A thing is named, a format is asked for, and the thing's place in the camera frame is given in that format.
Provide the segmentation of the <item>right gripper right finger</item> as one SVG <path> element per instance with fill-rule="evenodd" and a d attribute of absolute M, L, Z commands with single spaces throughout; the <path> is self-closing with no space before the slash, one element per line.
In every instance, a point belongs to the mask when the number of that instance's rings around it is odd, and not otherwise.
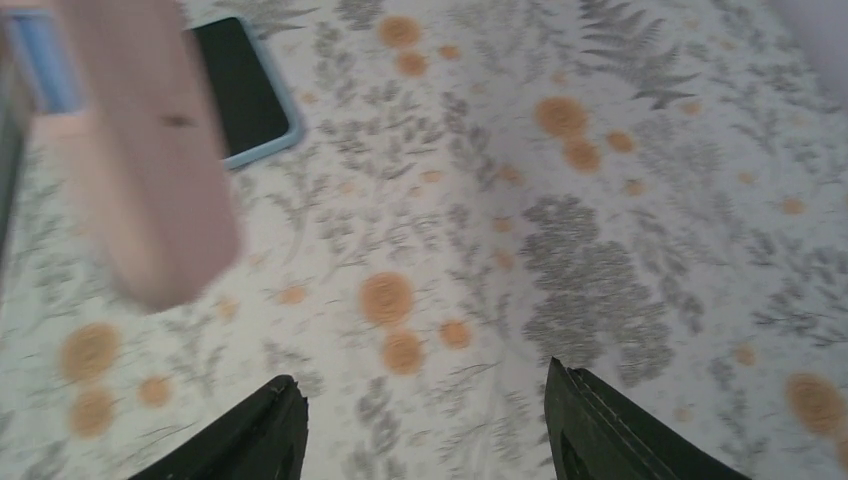
<path fill-rule="evenodd" d="M 558 479 L 747 479 L 591 371 L 556 358 L 549 363 L 544 415 Z"/>

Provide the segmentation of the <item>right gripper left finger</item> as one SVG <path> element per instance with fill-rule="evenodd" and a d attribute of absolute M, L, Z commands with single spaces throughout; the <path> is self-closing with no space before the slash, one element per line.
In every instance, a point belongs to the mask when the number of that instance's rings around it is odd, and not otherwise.
<path fill-rule="evenodd" d="M 278 375 L 132 480 L 299 480 L 308 400 Z"/>

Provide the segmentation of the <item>pink phone case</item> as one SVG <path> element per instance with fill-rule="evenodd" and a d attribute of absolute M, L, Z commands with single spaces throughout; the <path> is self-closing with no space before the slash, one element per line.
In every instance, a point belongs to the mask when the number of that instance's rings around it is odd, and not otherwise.
<path fill-rule="evenodd" d="M 46 9 L 83 97 L 44 114 L 2 14 Z M 174 1 L 5 1 L 1 128 L 67 164 L 118 289 L 153 312 L 201 296 L 237 258 L 225 140 L 200 51 Z"/>

